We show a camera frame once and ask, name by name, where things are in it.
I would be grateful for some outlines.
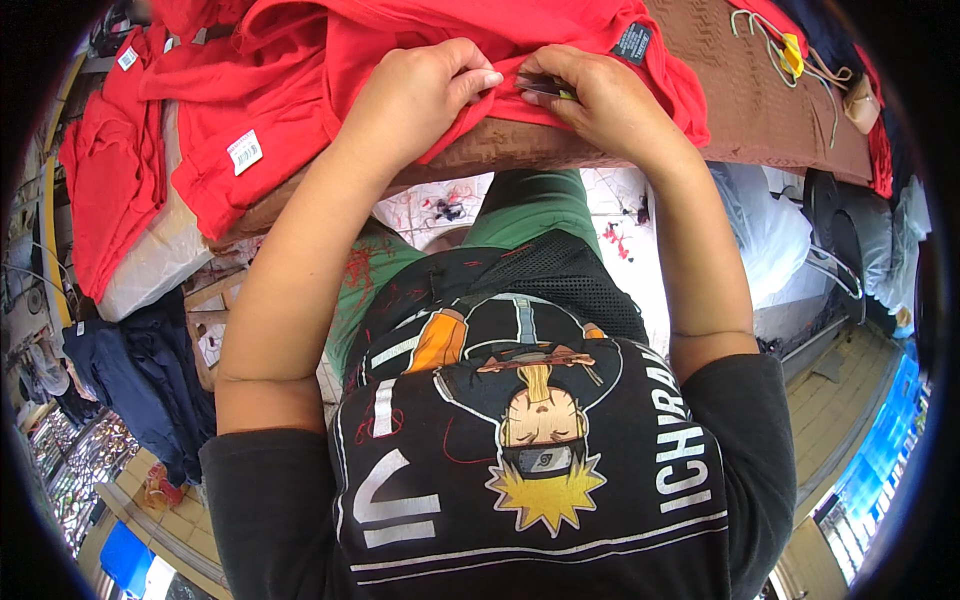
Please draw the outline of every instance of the yellow spiky hair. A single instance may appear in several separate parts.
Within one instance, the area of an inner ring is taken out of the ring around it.
[[[485,485],[500,494],[493,509],[516,511],[517,531],[537,521],[543,522],[551,538],[560,533],[563,521],[580,529],[577,511],[596,510],[590,492],[607,483],[607,478],[595,470],[599,460],[599,454],[583,463],[574,460],[569,474],[545,479],[523,479],[510,465],[490,467],[493,478]]]

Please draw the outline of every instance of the green pants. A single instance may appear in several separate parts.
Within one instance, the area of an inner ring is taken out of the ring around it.
[[[600,256],[580,171],[503,171],[493,177],[461,248],[513,250],[550,229],[582,238]],[[377,292],[404,267],[425,256],[373,219],[364,225],[350,249],[326,338],[326,356],[338,378],[343,377],[350,345]]]

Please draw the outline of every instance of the red fabric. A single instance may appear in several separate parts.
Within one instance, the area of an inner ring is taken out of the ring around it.
[[[631,23],[652,32],[642,66],[625,62],[696,146],[709,143],[707,101],[696,75],[663,45],[660,27],[638,0],[448,3],[439,0],[257,0],[233,39],[174,48],[150,69],[143,99],[177,98],[183,164],[173,184],[217,239],[248,206],[336,137],[354,98],[388,51],[472,39],[505,75],[464,108],[418,162],[436,156],[483,117],[563,127],[523,102],[514,80],[534,50],[565,43],[609,53]],[[234,176],[226,148],[253,129],[263,158]]]
[[[806,58],[809,54],[809,47],[806,44],[806,36],[804,35],[804,30],[797,26],[789,16],[783,12],[779,6],[773,3],[772,0],[728,0],[738,9],[746,9],[750,12],[756,12],[763,18],[770,21],[770,24],[780,30],[784,34],[793,34],[797,37],[797,45],[800,46],[800,54]],[[743,18],[743,27],[747,27],[749,31],[750,24],[747,23],[747,19]],[[770,35],[783,41],[783,38],[777,34],[777,32],[771,31],[770,28],[764,26]],[[738,32],[742,31],[741,23],[739,20],[736,21],[736,30]]]
[[[874,64],[870,62],[863,48],[854,44],[853,49],[863,60],[863,68],[867,71],[867,77],[870,78],[870,85],[874,89],[876,99],[880,102],[880,107],[886,109],[887,105],[883,102],[883,94],[880,90],[880,76]],[[874,180],[870,182],[870,187],[883,198],[890,200],[894,195],[894,158],[893,151],[890,149],[890,139],[887,137],[887,128],[883,124],[883,113],[876,119],[876,123],[867,134],[867,143],[870,145],[870,161],[874,167]]]
[[[110,276],[166,202],[160,102],[141,102],[143,72],[163,52],[166,31],[134,29],[120,47],[139,55],[114,64],[102,92],[90,94],[84,118],[67,127],[58,159],[66,171],[73,217],[77,282],[99,302]]]
[[[187,43],[204,27],[240,21],[253,0],[153,0],[154,17]]]

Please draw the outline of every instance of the yellow clip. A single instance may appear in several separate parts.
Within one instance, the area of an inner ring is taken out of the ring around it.
[[[794,34],[783,34],[783,58],[780,67],[795,78],[804,72],[804,58],[800,56],[800,42]]]

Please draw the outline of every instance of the fingernail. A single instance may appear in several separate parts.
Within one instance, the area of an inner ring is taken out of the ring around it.
[[[494,87],[495,85],[500,85],[503,83],[503,73],[491,73],[487,77],[483,78],[483,86],[485,89]]]

